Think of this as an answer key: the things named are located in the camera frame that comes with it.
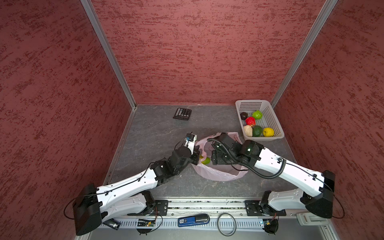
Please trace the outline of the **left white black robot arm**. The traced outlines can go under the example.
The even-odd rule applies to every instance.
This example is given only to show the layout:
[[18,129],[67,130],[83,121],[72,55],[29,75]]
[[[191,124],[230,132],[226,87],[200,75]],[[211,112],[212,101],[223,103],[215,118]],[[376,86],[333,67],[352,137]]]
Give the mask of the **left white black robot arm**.
[[149,213],[155,204],[150,190],[169,182],[189,164],[197,165],[199,155],[199,147],[179,147],[168,159],[149,164],[133,177],[106,186],[86,185],[73,202],[76,235],[88,234],[122,215]]

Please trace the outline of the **red fruit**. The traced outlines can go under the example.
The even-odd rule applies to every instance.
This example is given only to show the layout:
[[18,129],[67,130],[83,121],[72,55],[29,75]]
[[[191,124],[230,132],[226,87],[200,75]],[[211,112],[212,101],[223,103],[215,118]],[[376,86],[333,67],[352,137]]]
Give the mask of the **red fruit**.
[[253,118],[253,117],[248,117],[248,118],[246,118],[246,119],[245,119],[245,123],[246,123],[246,125],[251,126],[252,128],[253,128],[254,126],[256,126],[256,120],[255,120],[255,118]]

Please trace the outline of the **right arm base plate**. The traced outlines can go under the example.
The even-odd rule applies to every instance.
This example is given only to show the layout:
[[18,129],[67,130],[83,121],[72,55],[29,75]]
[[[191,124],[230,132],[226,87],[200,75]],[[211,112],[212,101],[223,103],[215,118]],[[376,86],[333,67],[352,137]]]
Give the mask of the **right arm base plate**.
[[287,215],[285,210],[277,211],[268,204],[261,204],[260,201],[246,200],[244,203],[249,217],[284,217]]

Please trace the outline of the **white plastic basket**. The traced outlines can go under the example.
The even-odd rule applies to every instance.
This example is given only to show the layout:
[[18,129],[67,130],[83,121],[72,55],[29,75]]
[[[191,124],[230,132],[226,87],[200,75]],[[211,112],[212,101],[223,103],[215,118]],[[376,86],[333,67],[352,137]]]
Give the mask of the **white plastic basket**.
[[[236,101],[236,109],[238,118],[242,127],[242,133],[245,140],[253,140],[256,142],[260,141],[273,141],[277,139],[282,139],[285,137],[283,128],[272,108],[271,104],[266,100],[238,100]],[[241,113],[247,113],[248,117],[252,117],[253,113],[260,111],[262,117],[260,119],[255,119],[255,127],[260,126],[262,128],[261,134],[259,137],[251,137],[246,134],[244,127],[247,125],[246,120],[243,120]],[[274,135],[271,137],[265,137],[263,130],[265,128],[271,128],[274,130]]]

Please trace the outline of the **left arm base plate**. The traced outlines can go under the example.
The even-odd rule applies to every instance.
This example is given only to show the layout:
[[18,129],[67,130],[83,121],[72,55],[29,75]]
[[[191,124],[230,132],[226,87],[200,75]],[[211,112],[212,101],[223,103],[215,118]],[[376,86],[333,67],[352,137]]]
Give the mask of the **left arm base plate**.
[[145,207],[143,211],[137,214],[128,214],[128,216],[166,216],[168,211],[168,200],[155,200],[153,203]]

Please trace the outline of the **light green fruit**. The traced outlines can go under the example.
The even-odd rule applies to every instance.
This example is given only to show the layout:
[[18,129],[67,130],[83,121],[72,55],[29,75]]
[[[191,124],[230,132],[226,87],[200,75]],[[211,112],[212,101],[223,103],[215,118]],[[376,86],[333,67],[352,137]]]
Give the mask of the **light green fruit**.
[[255,112],[252,113],[252,117],[255,120],[260,120],[263,117],[263,113],[261,111],[255,111]]
[[209,164],[210,162],[211,162],[211,159],[210,158],[205,158],[205,159],[203,159],[202,157],[200,158],[200,160],[201,160],[201,163],[203,164],[203,165],[207,165],[207,164]]

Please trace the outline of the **dark green avocado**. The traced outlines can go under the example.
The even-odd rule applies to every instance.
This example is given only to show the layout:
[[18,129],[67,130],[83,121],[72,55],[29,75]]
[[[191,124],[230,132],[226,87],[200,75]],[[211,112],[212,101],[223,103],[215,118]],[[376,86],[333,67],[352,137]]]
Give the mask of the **dark green avocado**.
[[253,137],[260,137],[263,133],[263,128],[261,126],[253,127]]

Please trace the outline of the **dark brown fruit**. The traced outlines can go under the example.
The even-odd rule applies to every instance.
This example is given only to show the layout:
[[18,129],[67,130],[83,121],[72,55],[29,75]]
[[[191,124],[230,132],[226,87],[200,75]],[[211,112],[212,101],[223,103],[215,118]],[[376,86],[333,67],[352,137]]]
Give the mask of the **dark brown fruit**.
[[248,118],[248,113],[242,112],[240,113],[241,120],[246,120]]

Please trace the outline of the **pink plastic bag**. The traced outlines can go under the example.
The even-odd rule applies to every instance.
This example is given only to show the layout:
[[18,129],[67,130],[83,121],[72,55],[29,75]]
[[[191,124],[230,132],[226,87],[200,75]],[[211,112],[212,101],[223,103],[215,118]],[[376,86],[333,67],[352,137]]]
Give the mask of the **pink plastic bag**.
[[[195,143],[195,146],[200,147],[200,158],[211,158],[212,156],[212,143],[208,142],[209,138],[214,138],[219,136],[221,133],[216,133],[214,135],[203,138]],[[231,165],[213,165],[212,161],[203,165],[201,160],[197,166],[192,165],[195,172],[201,177],[210,180],[210,181],[218,181],[218,182],[228,182],[242,178],[248,172],[248,169],[245,167],[235,165],[235,169]]]

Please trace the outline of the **yellow fruit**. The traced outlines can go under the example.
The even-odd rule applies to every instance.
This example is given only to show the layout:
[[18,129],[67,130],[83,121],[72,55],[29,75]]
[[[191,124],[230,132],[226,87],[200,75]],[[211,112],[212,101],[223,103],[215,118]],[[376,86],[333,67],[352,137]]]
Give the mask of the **yellow fruit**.
[[275,131],[272,128],[264,128],[263,129],[263,136],[264,137],[273,137],[275,135]]

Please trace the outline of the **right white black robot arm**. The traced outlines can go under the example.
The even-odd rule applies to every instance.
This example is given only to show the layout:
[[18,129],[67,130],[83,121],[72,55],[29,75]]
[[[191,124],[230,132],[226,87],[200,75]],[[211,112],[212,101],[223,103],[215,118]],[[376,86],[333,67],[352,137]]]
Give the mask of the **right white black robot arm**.
[[211,160],[215,165],[239,165],[265,179],[281,178],[296,189],[291,191],[266,191],[256,209],[264,216],[285,210],[307,210],[330,219],[333,216],[335,174],[318,172],[297,165],[272,152],[265,146],[246,140],[239,143],[227,133],[209,138],[214,148]]

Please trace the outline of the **beige fruit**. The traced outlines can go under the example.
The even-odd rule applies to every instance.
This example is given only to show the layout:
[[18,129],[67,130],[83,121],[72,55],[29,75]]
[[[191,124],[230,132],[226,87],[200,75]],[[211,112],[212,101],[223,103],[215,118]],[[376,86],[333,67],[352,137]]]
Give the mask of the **beige fruit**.
[[244,126],[244,132],[247,137],[253,137],[253,128],[250,125]]

